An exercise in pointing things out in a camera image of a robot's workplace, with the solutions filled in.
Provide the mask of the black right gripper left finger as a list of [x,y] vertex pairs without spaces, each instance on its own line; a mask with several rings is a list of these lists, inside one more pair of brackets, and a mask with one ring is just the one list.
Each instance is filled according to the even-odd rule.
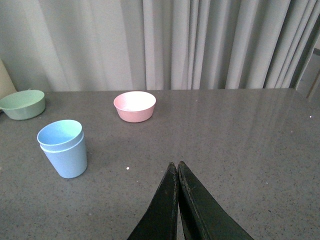
[[175,164],[167,170],[129,240],[175,240],[178,225],[179,176]]

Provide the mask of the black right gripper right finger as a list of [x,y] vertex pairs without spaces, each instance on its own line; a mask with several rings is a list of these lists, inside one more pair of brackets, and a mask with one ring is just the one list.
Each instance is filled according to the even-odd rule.
[[230,217],[187,164],[180,161],[178,204],[186,240],[251,240]]

